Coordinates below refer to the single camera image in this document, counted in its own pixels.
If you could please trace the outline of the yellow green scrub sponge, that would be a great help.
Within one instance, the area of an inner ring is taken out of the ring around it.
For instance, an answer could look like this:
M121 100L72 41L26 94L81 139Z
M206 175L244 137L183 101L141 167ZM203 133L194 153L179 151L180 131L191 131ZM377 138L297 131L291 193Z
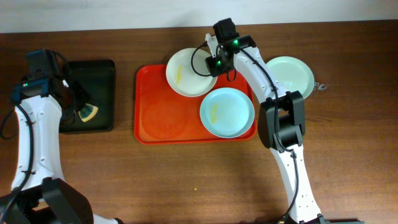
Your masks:
M85 103L84 107L78 112L80 119L83 122L87 122L93 119L98 112L98 107Z

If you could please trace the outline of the light blue plate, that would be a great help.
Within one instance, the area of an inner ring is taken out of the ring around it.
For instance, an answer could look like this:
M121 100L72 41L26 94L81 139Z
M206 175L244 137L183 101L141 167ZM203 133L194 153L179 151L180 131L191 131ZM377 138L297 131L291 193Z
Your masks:
M240 90L219 88L204 97L200 120L205 129L217 137L240 137L253 125L254 105Z

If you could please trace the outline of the pale green plate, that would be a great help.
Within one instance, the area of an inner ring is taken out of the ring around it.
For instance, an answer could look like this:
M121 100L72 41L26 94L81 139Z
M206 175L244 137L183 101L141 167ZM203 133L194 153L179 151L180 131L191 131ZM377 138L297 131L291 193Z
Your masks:
M303 61L289 56L271 59L266 63L277 81L291 92L299 91L306 99L313 91L313 72Z

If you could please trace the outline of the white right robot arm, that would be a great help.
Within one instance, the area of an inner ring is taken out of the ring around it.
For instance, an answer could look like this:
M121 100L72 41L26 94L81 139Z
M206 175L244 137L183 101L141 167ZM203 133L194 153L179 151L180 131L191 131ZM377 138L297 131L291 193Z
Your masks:
M261 104L257 125L259 137L276 160L289 204L278 222L328 223L313 196L305 167L305 109L301 93L278 84L248 35L217 37L207 34L204 45L211 52L206 59L210 73L216 76L236 70Z

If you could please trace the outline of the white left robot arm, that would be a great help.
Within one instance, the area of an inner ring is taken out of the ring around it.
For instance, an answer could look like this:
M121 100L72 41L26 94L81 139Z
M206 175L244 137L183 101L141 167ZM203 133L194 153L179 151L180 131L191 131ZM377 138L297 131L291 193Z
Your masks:
M120 223L95 215L88 199L65 182L59 147L62 108L50 78L26 80L11 95L19 123L12 191L1 197L2 223Z

